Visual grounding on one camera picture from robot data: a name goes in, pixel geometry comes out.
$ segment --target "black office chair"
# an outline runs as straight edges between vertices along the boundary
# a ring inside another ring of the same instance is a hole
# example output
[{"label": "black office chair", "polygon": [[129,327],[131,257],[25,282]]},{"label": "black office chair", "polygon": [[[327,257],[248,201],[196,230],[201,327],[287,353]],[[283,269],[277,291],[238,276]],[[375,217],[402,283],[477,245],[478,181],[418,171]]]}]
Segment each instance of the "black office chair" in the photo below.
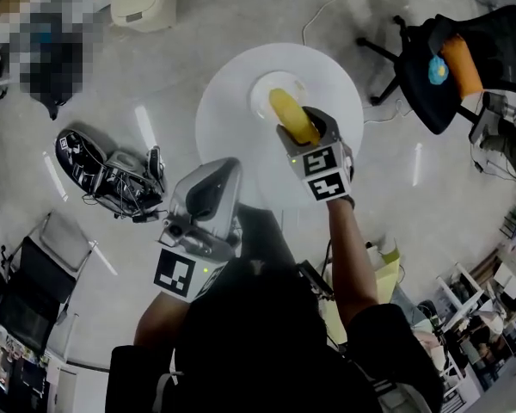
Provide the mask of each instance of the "black office chair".
[{"label": "black office chair", "polygon": [[30,237],[21,245],[19,270],[0,299],[0,324],[37,355],[44,354],[59,307],[71,296],[77,280]]},{"label": "black office chair", "polygon": [[400,86],[411,108],[434,134],[442,133],[457,113],[473,124],[480,117],[461,106],[461,97],[451,73],[441,85],[428,80],[428,64],[441,50],[444,41],[460,34],[482,79],[484,89],[516,92],[516,6],[506,6],[490,14],[455,22],[442,15],[427,20],[420,27],[407,27],[394,17],[400,27],[403,51],[397,57],[365,38],[358,46],[366,46],[394,63],[396,77],[381,96],[373,96],[371,104],[384,102]]}]

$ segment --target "white round table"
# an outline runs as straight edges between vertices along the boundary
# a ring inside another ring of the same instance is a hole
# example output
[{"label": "white round table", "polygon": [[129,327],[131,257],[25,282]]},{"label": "white round table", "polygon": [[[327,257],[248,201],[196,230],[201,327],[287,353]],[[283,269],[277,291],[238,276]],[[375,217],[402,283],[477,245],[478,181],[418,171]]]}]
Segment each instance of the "white round table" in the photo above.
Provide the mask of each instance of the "white round table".
[{"label": "white round table", "polygon": [[197,149],[202,163],[222,157],[241,161],[243,204],[268,209],[302,207],[314,199],[292,171],[275,130],[279,122],[259,117],[250,107],[256,81],[273,71],[289,72],[304,85],[305,105],[335,118],[341,136],[357,156],[363,110],[352,79],[324,53],[288,43],[243,52],[214,76],[197,112]]}]

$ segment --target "orange cushion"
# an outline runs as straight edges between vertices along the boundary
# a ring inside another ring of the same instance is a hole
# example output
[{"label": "orange cushion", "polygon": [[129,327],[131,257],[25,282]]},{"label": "orange cushion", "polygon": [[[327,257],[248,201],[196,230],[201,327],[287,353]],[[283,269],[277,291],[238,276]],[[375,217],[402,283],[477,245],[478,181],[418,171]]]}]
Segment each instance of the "orange cushion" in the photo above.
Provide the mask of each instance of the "orange cushion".
[{"label": "orange cushion", "polygon": [[463,37],[457,34],[446,40],[441,55],[455,78],[461,99],[483,90],[482,80]]}]

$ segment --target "gray floor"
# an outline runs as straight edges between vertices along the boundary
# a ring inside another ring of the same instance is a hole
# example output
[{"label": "gray floor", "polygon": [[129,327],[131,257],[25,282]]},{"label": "gray floor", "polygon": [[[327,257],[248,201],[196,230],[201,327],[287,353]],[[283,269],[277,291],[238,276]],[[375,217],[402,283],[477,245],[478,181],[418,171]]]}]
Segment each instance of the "gray floor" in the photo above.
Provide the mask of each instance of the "gray floor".
[{"label": "gray floor", "polygon": [[[270,42],[302,42],[302,28],[329,0],[178,0],[179,24],[152,34],[110,26],[101,15],[102,46],[83,92],[51,122],[46,110],[12,86],[0,101],[0,245],[19,243],[51,208],[75,218],[100,243],[118,272],[98,257],[86,269],[71,307],[80,315],[71,356],[107,364],[111,349],[132,340],[138,317],[157,293],[155,242],[159,223],[134,225],[85,206],[81,192],[59,173],[69,195],[63,202],[52,184],[43,151],[52,152],[58,132],[72,122],[107,133],[118,145],[144,153],[134,109],[143,105],[163,149],[169,190],[200,163],[194,122],[212,76],[238,53]],[[353,45],[362,34],[399,52],[395,14],[412,22],[443,13],[456,19],[480,14],[472,0],[339,0],[308,28],[310,46],[337,59],[363,98],[367,119],[389,119],[395,93],[385,106],[368,108],[367,96],[392,76],[389,63]],[[473,108],[476,103],[470,101]],[[401,110],[407,113],[402,103]],[[404,255],[403,289],[427,297],[434,278],[455,262],[479,261],[498,240],[497,228],[516,196],[516,186],[482,176],[470,161],[470,125],[457,117],[433,136],[411,113],[388,124],[365,125],[353,183],[359,224],[370,239],[394,234]],[[422,145],[414,183],[415,148]],[[284,231],[297,259],[319,263],[329,239],[324,206],[283,211]]]}]

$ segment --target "blue toy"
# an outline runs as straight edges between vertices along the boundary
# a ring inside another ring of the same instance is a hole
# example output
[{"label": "blue toy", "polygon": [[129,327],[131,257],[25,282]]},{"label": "blue toy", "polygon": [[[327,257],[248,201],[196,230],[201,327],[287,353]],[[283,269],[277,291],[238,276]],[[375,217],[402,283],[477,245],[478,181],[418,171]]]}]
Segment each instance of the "blue toy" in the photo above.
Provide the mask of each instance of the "blue toy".
[{"label": "blue toy", "polygon": [[449,69],[447,69],[444,59],[434,55],[428,64],[428,79],[430,83],[439,86],[447,77],[449,77]]}]

